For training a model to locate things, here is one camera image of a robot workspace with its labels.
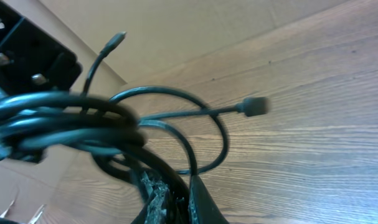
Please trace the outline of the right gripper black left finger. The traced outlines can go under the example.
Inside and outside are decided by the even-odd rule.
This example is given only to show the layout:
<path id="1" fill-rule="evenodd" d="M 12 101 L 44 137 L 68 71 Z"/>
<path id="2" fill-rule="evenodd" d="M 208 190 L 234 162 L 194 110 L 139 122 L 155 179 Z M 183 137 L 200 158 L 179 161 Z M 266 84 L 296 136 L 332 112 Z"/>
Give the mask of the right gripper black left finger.
<path id="1" fill-rule="evenodd" d="M 169 186 L 155 171 L 142 169 L 131 173 L 144 205 L 131 224 L 162 224 L 168 221 Z"/>

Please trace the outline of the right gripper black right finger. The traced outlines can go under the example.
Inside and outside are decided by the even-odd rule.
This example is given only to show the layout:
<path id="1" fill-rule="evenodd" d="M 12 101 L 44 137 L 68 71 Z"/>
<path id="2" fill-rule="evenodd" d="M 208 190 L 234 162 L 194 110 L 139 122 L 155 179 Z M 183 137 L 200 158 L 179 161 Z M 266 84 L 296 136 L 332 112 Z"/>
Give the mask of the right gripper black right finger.
<path id="1" fill-rule="evenodd" d="M 198 175 L 191 177 L 188 210 L 192 224 L 229 224 Z"/>

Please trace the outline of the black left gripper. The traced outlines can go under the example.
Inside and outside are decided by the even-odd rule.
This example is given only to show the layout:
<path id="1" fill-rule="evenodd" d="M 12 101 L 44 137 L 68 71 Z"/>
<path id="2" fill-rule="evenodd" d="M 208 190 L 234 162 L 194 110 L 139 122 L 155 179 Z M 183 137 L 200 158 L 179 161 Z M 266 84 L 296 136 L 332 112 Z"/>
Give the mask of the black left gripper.
<path id="1" fill-rule="evenodd" d="M 0 89 L 7 95 L 68 91 L 82 72 L 77 56 L 0 1 Z"/>

